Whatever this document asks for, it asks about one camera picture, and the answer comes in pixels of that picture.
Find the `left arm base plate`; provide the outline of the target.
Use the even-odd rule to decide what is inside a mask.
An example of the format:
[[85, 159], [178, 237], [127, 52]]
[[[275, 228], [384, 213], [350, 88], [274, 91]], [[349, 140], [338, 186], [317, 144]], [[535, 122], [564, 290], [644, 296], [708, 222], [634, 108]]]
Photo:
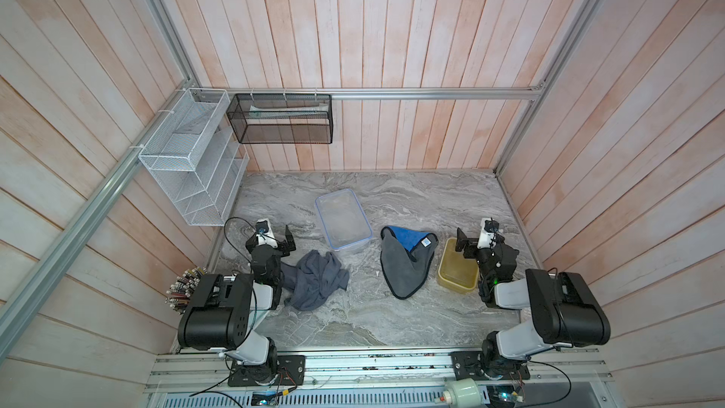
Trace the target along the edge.
[[231, 365], [228, 385], [230, 387], [289, 385], [304, 383], [306, 357], [304, 355], [272, 356], [260, 366]]

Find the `dark grey cloth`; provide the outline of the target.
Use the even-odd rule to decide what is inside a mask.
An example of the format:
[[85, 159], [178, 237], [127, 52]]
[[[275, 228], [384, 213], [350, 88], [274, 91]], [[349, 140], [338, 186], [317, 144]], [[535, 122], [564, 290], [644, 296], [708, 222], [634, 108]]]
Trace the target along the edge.
[[291, 293], [284, 304], [298, 311], [321, 307], [338, 289], [347, 290], [349, 272], [333, 252], [312, 250], [294, 266], [281, 265], [283, 288]]

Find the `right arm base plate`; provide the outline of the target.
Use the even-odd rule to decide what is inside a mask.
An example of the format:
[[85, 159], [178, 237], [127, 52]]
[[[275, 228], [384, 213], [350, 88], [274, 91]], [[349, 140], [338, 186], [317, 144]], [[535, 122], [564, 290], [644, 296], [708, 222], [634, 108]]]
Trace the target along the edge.
[[450, 358], [457, 381], [527, 381], [531, 378], [526, 362], [502, 358], [495, 352], [455, 351]]

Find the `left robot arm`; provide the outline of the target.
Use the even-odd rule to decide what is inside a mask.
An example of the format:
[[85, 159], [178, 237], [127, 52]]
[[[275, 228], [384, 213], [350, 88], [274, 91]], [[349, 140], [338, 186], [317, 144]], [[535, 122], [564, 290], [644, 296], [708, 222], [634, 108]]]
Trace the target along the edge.
[[279, 240], [268, 220], [259, 220], [245, 243], [250, 271], [237, 276], [209, 274], [200, 278], [177, 329], [182, 348], [220, 349], [233, 368], [254, 370], [256, 379], [271, 379], [278, 372], [274, 341], [255, 331], [257, 315], [275, 310], [284, 285], [281, 259], [296, 250], [286, 228]]

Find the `clear lunch box blue rim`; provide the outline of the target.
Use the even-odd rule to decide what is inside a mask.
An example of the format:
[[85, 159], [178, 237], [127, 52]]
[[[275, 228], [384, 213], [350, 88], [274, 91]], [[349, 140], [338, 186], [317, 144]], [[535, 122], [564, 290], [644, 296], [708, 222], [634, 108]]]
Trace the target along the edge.
[[335, 251], [364, 245], [373, 230], [355, 193], [347, 188], [319, 196], [315, 209], [325, 238]]

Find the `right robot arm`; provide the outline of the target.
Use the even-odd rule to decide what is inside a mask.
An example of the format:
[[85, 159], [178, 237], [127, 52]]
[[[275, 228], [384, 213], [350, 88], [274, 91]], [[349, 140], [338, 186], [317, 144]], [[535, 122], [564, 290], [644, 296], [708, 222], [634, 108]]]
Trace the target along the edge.
[[477, 239], [456, 230], [455, 250], [479, 266], [479, 294], [487, 307], [531, 311], [530, 319], [486, 336], [479, 362], [487, 378], [515, 373], [532, 356], [551, 349], [610, 340], [609, 319], [580, 274], [529, 268], [523, 278], [515, 278], [519, 251], [505, 243], [496, 221], [485, 221]]

